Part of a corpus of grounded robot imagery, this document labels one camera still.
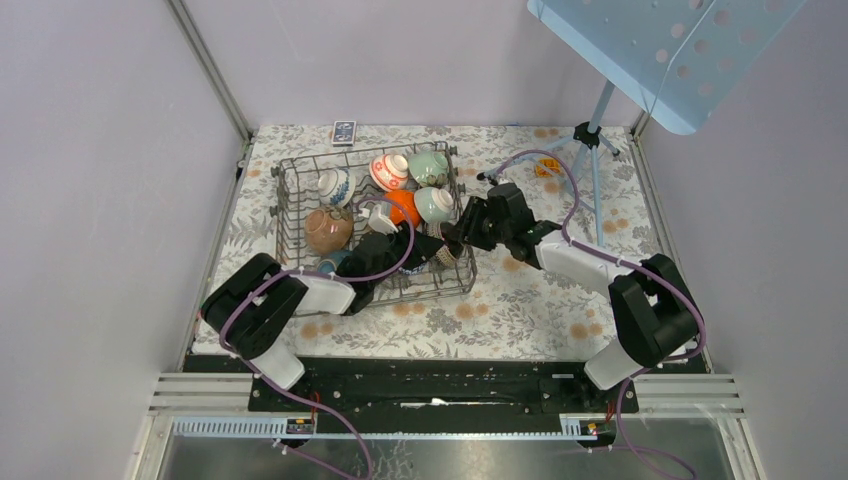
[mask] white wall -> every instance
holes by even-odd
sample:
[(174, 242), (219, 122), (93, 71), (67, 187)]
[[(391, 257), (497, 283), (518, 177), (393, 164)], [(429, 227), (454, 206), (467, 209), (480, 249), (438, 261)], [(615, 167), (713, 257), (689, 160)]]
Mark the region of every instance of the white wall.
[(0, 6), (0, 478), (121, 478), (239, 140), (162, 1)]
[(843, 478), (848, 420), (848, 3), (810, 0), (690, 137), (648, 162), (712, 357), (770, 480)]
[[(574, 125), (604, 78), (526, 0), (189, 0), (254, 127)], [(620, 92), (604, 123), (631, 125)]]

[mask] floral tablecloth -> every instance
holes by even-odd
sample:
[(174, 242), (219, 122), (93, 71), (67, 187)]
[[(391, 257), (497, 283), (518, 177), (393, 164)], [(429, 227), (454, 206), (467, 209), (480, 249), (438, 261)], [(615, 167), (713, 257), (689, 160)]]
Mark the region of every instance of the floral tablecloth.
[[(285, 158), (334, 151), (330, 130), (278, 125), (259, 130), (210, 292), (256, 253), (274, 254), (276, 221), (269, 207), (276, 203), (276, 179), (270, 169)], [(468, 195), (485, 197), (488, 184), (476, 179), (479, 171), (571, 133), (564, 127), (360, 126), (352, 149), (446, 140), (458, 149), (454, 163)], [(604, 133), (622, 150), (617, 159), (610, 154), (601, 159), (606, 247), (631, 258), (648, 257), (658, 245), (624, 128)], [(576, 150), (572, 144), (558, 153), (570, 164)], [(531, 163), (508, 169), (504, 177), (523, 190), (538, 219), (559, 221), (571, 205), (562, 185), (537, 177)], [(591, 173), (581, 180), (580, 191), (591, 198)], [(580, 209), (569, 232), (594, 241), (594, 215)], [(614, 335), (612, 312), (600, 294), (526, 266), (502, 247), (475, 255), (479, 273), (468, 295), (368, 308), (352, 317), (296, 318), (283, 338), (297, 355), (582, 361)], [(198, 324), (192, 351), (225, 353), (204, 322)]]

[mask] metal wire basket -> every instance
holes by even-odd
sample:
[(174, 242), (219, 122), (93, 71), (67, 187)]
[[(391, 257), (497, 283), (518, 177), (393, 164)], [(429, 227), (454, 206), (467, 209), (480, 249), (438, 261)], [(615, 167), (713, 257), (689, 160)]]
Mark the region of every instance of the metal wire basket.
[[(308, 155), (287, 158), (271, 169), (277, 177), (277, 207), (271, 208), (271, 215), (277, 217), (277, 260), (287, 267), (304, 266), (314, 268), (320, 256), (306, 246), (303, 225), (307, 215), (320, 206), (318, 200), (318, 177), (321, 172), (333, 168), (346, 168), (356, 176), (356, 189), (351, 204), (369, 196), (383, 196), (384, 192), (369, 175), (368, 165), (378, 155), (400, 154), (409, 157), (425, 150), (442, 152), (448, 160), (448, 183), (454, 199), (451, 221), (456, 221), (462, 212), (462, 196), (465, 185), (456, 181), (457, 170), (453, 166), (451, 155), (456, 155), (456, 147), (447, 142), (426, 142), (390, 147), (369, 148), (323, 155)], [(416, 190), (418, 185), (409, 180), (407, 190)], [(368, 232), (367, 220), (355, 218), (353, 236), (348, 248), (355, 247), (362, 235)], [(383, 281), (374, 293), (374, 301), (369, 305), (390, 305), (409, 301), (418, 301), (437, 297), (462, 295), (471, 291), (477, 278), (477, 263), (474, 253), (466, 248), (453, 267), (444, 267), (436, 259), (431, 259), (418, 273), (406, 275), (394, 273)]]

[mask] orange bowl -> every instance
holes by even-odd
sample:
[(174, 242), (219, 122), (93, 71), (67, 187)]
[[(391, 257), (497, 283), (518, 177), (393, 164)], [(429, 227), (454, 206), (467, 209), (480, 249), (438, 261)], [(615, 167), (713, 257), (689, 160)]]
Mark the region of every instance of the orange bowl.
[[(410, 192), (409, 190), (392, 190), (387, 193), (386, 198), (389, 200), (393, 200), (400, 204), (406, 213), (412, 217), (412, 224), (415, 228), (418, 228), (418, 225), (421, 224), (421, 215), (418, 214), (418, 209), (415, 208), (415, 194)], [(391, 213), (389, 213), (389, 220), (392, 221), (395, 225), (398, 225), (401, 222), (406, 221), (406, 217), (403, 216), (403, 213), (397, 209), (394, 205), (392, 205)]]

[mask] orange object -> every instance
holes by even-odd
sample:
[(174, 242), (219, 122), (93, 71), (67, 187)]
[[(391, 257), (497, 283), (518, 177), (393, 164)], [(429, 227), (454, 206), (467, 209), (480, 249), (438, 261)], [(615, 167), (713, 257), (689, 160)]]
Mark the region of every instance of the orange object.
[[(553, 158), (540, 158), (539, 163), (551, 169), (552, 172), (562, 173), (562, 167), (559, 166), (559, 162), (554, 160)], [(536, 176), (537, 177), (550, 177), (551, 174), (548, 173), (544, 168), (536, 165)]]
[[(386, 194), (386, 198), (389, 200), (394, 200), (399, 203), (406, 213), (412, 217), (412, 224), (415, 225), (415, 228), (418, 228), (418, 225), (421, 224), (421, 215), (418, 213), (418, 209), (415, 208), (415, 194), (410, 192), (409, 190), (392, 190), (391, 192)], [(392, 211), (389, 213), (389, 220), (392, 221), (395, 225), (400, 224), (401, 222), (406, 221), (406, 217), (401, 213), (400, 210), (397, 209), (394, 205), (392, 205)]]

